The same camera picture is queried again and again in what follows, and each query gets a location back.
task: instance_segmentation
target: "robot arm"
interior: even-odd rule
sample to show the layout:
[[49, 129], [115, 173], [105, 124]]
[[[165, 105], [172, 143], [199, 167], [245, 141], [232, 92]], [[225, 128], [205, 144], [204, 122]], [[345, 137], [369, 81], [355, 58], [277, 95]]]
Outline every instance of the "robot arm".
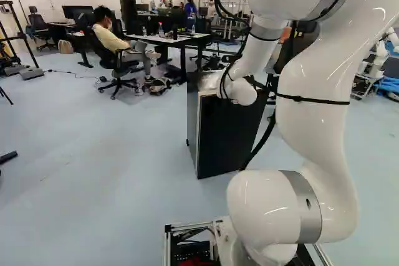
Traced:
[[388, 34], [388, 40], [391, 41], [393, 45], [393, 51], [399, 53], [399, 38], [392, 27], [389, 27], [386, 34]]
[[[259, 265], [284, 265], [296, 244], [336, 242], [357, 226], [357, 193], [344, 154], [345, 104], [359, 63], [397, 19], [399, 3], [249, 0], [249, 5], [264, 32], [282, 29], [288, 20], [321, 21], [319, 38], [285, 66], [279, 79], [278, 94], [288, 97], [277, 98], [276, 122], [285, 142], [305, 158], [302, 169], [243, 171], [228, 187], [231, 221], [247, 252]], [[241, 77], [263, 68], [274, 46], [249, 37], [226, 77], [230, 98], [253, 102]], [[295, 102], [291, 96], [311, 101]]]

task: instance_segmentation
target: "metal rack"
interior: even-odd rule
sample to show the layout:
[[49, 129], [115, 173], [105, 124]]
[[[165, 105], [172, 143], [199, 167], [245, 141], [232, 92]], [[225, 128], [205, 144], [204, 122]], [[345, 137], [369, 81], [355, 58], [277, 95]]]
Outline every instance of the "metal rack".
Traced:
[[[231, 265], [231, 247], [225, 247], [225, 244], [236, 238], [234, 234], [228, 217], [222, 217], [213, 222], [166, 225], [163, 241], [163, 266], [178, 266], [184, 260], [192, 259], [194, 256], [208, 261], [208, 265]], [[311, 246], [313, 246], [315, 252], [315, 260], [309, 252]], [[299, 244], [295, 257], [287, 266], [320, 264], [334, 266], [319, 244]], [[238, 265], [254, 266], [255, 263], [251, 263], [249, 259], [244, 259]]]
[[20, 60], [19, 60], [19, 58], [18, 58], [18, 56], [17, 56], [17, 54], [16, 54], [16, 52], [15, 52], [15, 50], [14, 50], [14, 47], [13, 47], [12, 44], [11, 44], [11, 41], [12, 41], [12, 40], [19, 40], [19, 39], [24, 40], [25, 45], [26, 45], [26, 48], [27, 48], [29, 54], [31, 55], [32, 60], [33, 60], [33, 63], [35, 64], [35, 66], [36, 66], [37, 68], [39, 68], [39, 65], [37, 64], [36, 58], [35, 58], [35, 56], [34, 56], [34, 54], [33, 54], [33, 52], [32, 52], [31, 47], [29, 46], [29, 43], [28, 43], [28, 41], [27, 41], [27, 37], [26, 37], [24, 31], [22, 30], [21, 23], [19, 23], [17, 14], [15, 13], [15, 10], [14, 10], [12, 4], [13, 4], [13, 2], [12, 2], [11, 0], [0, 1], [0, 6], [8, 5], [8, 6], [10, 7], [10, 11], [11, 11], [11, 13], [12, 13], [12, 16], [14, 17], [14, 20], [15, 20], [15, 23], [17, 24], [17, 27], [18, 27], [19, 32], [17, 33], [17, 35], [16, 35], [15, 37], [9, 37], [9, 36], [7, 35], [6, 30], [4, 29], [4, 26], [2, 25], [2, 23], [1, 23], [1, 21], [0, 21], [0, 29], [1, 29], [2, 34], [3, 34], [3, 36], [4, 36], [3, 39], [0, 39], [0, 42], [7, 42], [7, 43], [8, 43], [8, 46], [9, 46], [10, 49], [11, 49], [11, 52], [12, 52], [12, 54], [13, 54], [13, 56], [14, 56], [14, 59], [16, 59], [16, 60], [19, 62]]

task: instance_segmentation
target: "black office chair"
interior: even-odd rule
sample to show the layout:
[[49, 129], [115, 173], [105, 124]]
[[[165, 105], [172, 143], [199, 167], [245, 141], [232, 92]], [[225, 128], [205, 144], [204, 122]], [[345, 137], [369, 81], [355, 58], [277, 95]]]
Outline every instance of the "black office chair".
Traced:
[[50, 44], [49, 40], [51, 39], [51, 35], [49, 32], [49, 26], [46, 22], [44, 22], [42, 15], [36, 14], [37, 8], [35, 6], [29, 6], [29, 11], [31, 14], [29, 17], [29, 22], [31, 23], [32, 34], [35, 38], [39, 40], [43, 40], [45, 42], [44, 45], [37, 46], [36, 49], [38, 51], [42, 51], [43, 48], [56, 48], [57, 46], [54, 44]]
[[128, 73], [135, 73], [143, 70], [141, 68], [134, 68], [139, 64], [137, 60], [131, 60], [129, 62], [122, 62], [122, 54], [123, 51], [128, 50], [118, 50], [116, 54], [112, 51], [105, 48], [97, 36], [93, 29], [88, 26], [83, 30], [87, 42], [91, 45], [94, 52], [101, 58], [100, 65], [105, 68], [112, 70], [112, 77], [114, 78], [112, 82], [104, 87], [99, 87], [98, 90], [100, 93], [104, 93], [104, 90], [115, 87], [115, 91], [111, 95], [111, 99], [114, 100], [116, 94], [120, 90], [121, 87], [130, 87], [133, 88], [136, 92], [139, 92], [139, 86], [137, 84], [136, 78], [122, 80], [121, 77], [125, 76]]

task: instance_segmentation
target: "black pedestal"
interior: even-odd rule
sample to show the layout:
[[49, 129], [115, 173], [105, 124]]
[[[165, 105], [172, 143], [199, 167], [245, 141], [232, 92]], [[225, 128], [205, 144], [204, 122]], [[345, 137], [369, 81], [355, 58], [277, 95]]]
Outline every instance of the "black pedestal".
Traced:
[[236, 171], [248, 157], [267, 95], [258, 90], [250, 106], [219, 99], [207, 82], [217, 72], [188, 73], [187, 145], [198, 179]]

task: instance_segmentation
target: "bottle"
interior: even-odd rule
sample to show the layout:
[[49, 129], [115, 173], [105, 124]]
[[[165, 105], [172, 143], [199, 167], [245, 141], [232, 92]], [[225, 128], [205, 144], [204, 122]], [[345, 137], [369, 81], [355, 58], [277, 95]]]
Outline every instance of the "bottle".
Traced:
[[165, 33], [163, 32], [162, 22], [159, 22], [160, 28], [158, 30], [160, 37], [165, 37]]

